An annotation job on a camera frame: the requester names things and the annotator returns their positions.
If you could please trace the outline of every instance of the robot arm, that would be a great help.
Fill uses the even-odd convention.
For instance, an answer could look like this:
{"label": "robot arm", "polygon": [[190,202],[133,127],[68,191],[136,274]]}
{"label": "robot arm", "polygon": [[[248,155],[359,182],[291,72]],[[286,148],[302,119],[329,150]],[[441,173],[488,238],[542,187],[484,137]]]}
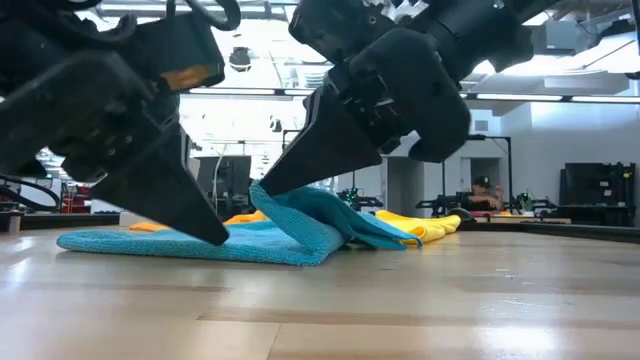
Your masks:
{"label": "robot arm", "polygon": [[[439,162],[470,123],[459,81],[489,59],[499,71],[533,55],[521,23],[558,0],[432,0],[396,24],[384,4],[301,0],[291,35],[335,66],[306,101],[304,129],[261,184],[277,195],[381,162],[415,131],[409,156]],[[224,80],[210,26],[239,24],[193,13],[99,33],[71,11],[99,0],[0,0],[0,173],[44,175],[43,147],[66,157],[92,196],[221,244],[228,234],[180,159],[179,93]]]}
{"label": "robot arm", "polygon": [[410,158],[443,161],[464,144],[471,121],[459,81],[487,59],[496,71],[530,60],[521,24],[556,2],[432,0],[399,25],[381,1],[301,0],[291,35],[335,67],[306,99],[306,125],[263,187],[275,195],[379,164],[412,131],[420,140]]}

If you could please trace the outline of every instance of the cable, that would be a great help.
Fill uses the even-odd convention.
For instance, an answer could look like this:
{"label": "cable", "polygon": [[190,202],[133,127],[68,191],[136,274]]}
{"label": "cable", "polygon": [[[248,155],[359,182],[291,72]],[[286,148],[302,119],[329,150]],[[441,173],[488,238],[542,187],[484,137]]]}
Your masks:
{"label": "cable", "polygon": [[25,198],[24,196],[11,191],[9,189],[7,189],[4,186],[0,186],[0,195],[4,195],[6,197],[8,197],[9,199],[18,202],[20,204],[23,204],[35,211],[57,211],[58,209],[60,209],[60,197],[54,193],[53,191],[40,186],[38,184],[34,184],[34,183],[30,183],[28,181],[24,181],[22,179],[19,178],[14,178],[14,177],[10,177],[10,176],[6,176],[6,175],[1,175],[0,174],[0,180],[4,180],[5,182],[12,182],[15,184],[20,184],[22,186],[27,186],[27,187],[31,187],[34,188],[38,191],[42,191],[43,193],[47,194],[49,197],[51,197],[53,199],[54,205],[53,206],[49,206],[49,205],[42,205],[42,204],[38,204],[35,201],[29,200],[27,198]]}
{"label": "cable", "polygon": [[227,20],[221,20],[213,16],[207,8],[205,8],[198,0],[184,0],[191,10],[202,15],[209,25],[221,31],[233,31],[240,26],[242,14],[240,13],[240,5],[236,0],[217,0],[217,3],[224,10]]}
{"label": "cable", "polygon": [[223,158],[224,150],[222,150],[222,154],[220,154],[220,157],[218,158],[216,169],[213,170],[213,208],[216,210],[216,213],[218,212],[218,169],[220,168],[220,164],[222,164]]}
{"label": "cable", "polygon": [[582,30],[584,30],[584,32],[586,32],[589,35],[592,35],[592,36],[598,36],[599,35],[599,34],[594,34],[591,31],[589,31],[589,29],[587,29],[587,27],[584,26],[584,24],[581,23],[580,21],[576,21],[576,24],[578,24],[578,26],[580,26],[582,28]]}

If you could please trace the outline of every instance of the person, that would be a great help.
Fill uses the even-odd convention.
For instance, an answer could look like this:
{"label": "person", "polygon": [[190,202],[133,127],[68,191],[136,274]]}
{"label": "person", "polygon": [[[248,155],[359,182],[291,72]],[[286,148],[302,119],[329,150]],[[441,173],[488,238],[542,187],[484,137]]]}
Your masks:
{"label": "person", "polygon": [[469,211],[495,211],[502,210],[502,201],[500,200],[500,191],[496,190],[496,195],[489,193],[491,185],[489,178],[479,176],[473,181],[472,191],[468,193],[467,201],[462,207]]}

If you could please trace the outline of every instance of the white wall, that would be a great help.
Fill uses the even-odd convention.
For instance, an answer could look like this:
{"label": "white wall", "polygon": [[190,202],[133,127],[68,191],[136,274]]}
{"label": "white wall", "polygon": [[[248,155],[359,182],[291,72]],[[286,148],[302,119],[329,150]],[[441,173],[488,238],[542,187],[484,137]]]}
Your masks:
{"label": "white wall", "polygon": [[515,193],[557,203],[565,163],[640,163],[636,105],[526,104],[502,118],[502,129],[513,136]]}
{"label": "white wall", "polygon": [[[523,104],[515,108],[501,118],[502,133],[511,136],[511,157],[513,171],[513,193],[525,192],[532,186],[529,181],[539,169],[530,166],[530,155],[534,152],[535,146],[530,144],[531,125],[531,104]],[[503,157],[500,163],[500,185],[503,188],[503,200],[508,200],[509,194],[509,166],[507,158]]]}
{"label": "white wall", "polygon": [[[493,135],[500,136],[502,134],[502,124],[500,122],[499,116],[493,116],[493,110],[482,110],[482,109],[471,109],[471,129],[470,132],[472,134],[484,134],[484,135]],[[473,127],[473,122],[476,120],[486,120],[489,122],[489,131],[475,131]]]}
{"label": "white wall", "polygon": [[421,200],[433,200],[442,194],[442,165],[425,163],[424,169],[424,198]]}

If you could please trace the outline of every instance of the table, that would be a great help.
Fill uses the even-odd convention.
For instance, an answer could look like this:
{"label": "table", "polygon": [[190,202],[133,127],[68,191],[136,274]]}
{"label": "table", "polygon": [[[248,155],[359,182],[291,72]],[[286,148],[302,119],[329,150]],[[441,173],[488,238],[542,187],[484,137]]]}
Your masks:
{"label": "table", "polygon": [[482,217],[476,217],[475,219],[479,223],[491,222],[491,223],[498,223],[498,224],[518,224],[518,223],[522,223],[522,222],[542,222],[542,223],[556,223],[556,224],[571,224],[571,219],[566,219],[566,218],[540,219],[540,218],[532,217],[532,216],[516,216],[516,215],[513,215],[513,216],[496,215],[496,216],[491,216],[490,218],[482,216]]}
{"label": "table", "polygon": [[640,359],[640,247],[463,232],[300,268],[0,236],[4,359]]}

